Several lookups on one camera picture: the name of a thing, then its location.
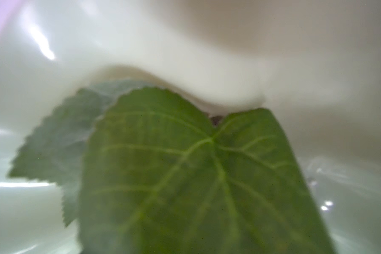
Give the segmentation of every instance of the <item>white bowl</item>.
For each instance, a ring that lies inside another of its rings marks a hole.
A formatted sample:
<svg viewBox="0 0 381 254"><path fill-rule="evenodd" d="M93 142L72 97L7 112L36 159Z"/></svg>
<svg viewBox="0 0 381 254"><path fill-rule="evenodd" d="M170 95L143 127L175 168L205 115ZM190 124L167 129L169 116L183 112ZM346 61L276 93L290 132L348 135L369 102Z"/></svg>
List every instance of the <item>white bowl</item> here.
<svg viewBox="0 0 381 254"><path fill-rule="evenodd" d="M59 189L5 175L56 105L127 66L213 113L264 93L339 253L381 254L381 0L26 2L0 36L0 254L79 253Z"/></svg>

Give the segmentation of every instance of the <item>green leaf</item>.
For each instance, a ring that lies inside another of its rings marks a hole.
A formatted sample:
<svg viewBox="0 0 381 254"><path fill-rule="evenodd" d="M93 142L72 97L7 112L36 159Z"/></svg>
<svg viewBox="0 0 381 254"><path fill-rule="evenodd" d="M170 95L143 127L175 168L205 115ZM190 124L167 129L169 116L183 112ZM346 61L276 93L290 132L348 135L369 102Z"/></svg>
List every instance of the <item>green leaf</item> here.
<svg viewBox="0 0 381 254"><path fill-rule="evenodd" d="M79 201L88 254L334 253L267 109L214 128L177 94L132 91L97 122Z"/></svg>
<svg viewBox="0 0 381 254"><path fill-rule="evenodd" d="M68 226L76 218L81 158L96 119L120 95L144 86L151 85L121 80L80 89L26 138L12 162L9 177L38 179L61 186L63 219Z"/></svg>

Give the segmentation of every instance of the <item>heart-shaped leaf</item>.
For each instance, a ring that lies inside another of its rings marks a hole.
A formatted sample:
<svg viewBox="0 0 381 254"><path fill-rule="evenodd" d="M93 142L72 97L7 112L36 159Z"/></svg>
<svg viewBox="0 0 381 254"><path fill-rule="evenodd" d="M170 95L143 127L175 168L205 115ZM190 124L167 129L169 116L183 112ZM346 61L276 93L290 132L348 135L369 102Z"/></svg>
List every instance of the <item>heart-shaped leaf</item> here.
<svg viewBox="0 0 381 254"><path fill-rule="evenodd" d="M127 79L80 89L27 137L12 162L9 177L38 179L61 186L63 219L68 226L76 218L81 158L96 119L120 95L144 86L152 85Z"/></svg>
<svg viewBox="0 0 381 254"><path fill-rule="evenodd" d="M267 109L214 128L177 94L132 91L96 125L79 200L88 254L334 253Z"/></svg>

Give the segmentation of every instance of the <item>leaf underside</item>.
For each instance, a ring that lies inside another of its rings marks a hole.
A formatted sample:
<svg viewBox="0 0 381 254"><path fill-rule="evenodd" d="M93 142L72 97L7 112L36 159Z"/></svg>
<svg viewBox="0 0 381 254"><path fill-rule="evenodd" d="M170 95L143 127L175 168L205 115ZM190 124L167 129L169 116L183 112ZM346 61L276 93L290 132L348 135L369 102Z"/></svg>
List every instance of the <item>leaf underside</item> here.
<svg viewBox="0 0 381 254"><path fill-rule="evenodd" d="M98 117L132 89L151 84L120 80L91 85L66 99L25 140L12 162L12 178L55 182L62 188L63 221L68 226L77 212L81 158Z"/></svg>
<svg viewBox="0 0 381 254"><path fill-rule="evenodd" d="M267 109L215 128L177 94L135 90L97 122L83 164L87 254L334 253Z"/></svg>

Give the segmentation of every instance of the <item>white surface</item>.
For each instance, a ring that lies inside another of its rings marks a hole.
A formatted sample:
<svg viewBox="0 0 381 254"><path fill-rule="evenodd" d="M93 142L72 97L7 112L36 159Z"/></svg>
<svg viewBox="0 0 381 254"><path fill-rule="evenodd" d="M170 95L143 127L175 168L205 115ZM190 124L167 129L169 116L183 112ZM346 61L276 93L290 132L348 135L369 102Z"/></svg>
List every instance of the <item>white surface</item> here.
<svg viewBox="0 0 381 254"><path fill-rule="evenodd" d="M0 254L78 253L59 190L5 174L42 117L123 65L217 113L264 93L340 253L381 254L381 0L26 3L0 37Z"/></svg>

